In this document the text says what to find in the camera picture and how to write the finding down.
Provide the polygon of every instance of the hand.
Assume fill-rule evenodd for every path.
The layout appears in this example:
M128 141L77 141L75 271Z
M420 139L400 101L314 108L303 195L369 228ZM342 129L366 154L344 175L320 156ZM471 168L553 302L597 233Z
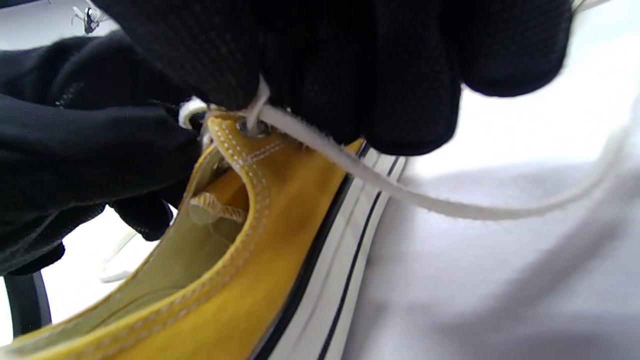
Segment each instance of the hand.
M177 125L190 93L122 32L0 52L0 94L0 275L57 261L106 205L147 240L164 233L200 153Z
M516 96L562 67L569 0L95 0L198 96L240 110L258 74L272 102L336 141L388 154L449 141L461 85Z

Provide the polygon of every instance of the eyelet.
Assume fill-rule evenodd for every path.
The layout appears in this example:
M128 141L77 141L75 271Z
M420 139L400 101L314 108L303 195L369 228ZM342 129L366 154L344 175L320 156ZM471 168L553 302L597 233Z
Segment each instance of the eyelet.
M258 123L256 123L255 129L249 129L246 125L245 117L236 122L236 127L242 134L245 134L246 136L252 138L264 138L271 134L271 127L269 126L269 124L263 121L258 121Z

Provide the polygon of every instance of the shoe lining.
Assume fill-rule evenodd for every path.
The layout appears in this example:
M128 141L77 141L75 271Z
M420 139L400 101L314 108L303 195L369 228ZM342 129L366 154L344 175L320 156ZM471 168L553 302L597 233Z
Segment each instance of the shoe lining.
M209 149L196 178L191 181L193 185L185 193L173 225L149 258L114 293L41 336L35 333L0 348L0 358L20 359L63 346L174 295L209 271L242 230L244 221L239 222L238 216L242 218L241 214L249 210L242 180L234 171L220 171L221 160L217 151ZM201 221L202 217L194 221L198 217L193 216L192 210L202 214L203 195L209 199L212 195L216 205L220 205L211 208L219 211L209 222Z

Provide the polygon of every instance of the shoe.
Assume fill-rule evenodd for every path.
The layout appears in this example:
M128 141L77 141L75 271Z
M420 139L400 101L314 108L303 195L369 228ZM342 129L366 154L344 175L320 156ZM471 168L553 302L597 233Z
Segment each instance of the shoe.
M278 131L248 136L243 124L208 120L214 145L137 271L81 314L0 348L0 359L340 359L388 196ZM363 142L346 150L392 179L404 165Z

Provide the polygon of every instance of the black cloth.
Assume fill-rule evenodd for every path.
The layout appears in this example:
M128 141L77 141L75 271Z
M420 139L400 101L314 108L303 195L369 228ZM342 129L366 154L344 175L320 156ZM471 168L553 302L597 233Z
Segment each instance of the black cloth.
M200 97L274 101L348 143L420 155L451 139L460 88L539 89L560 71L570 0L95 0Z
M158 239L200 153L189 97L121 31L0 51L0 275L57 261L107 205Z

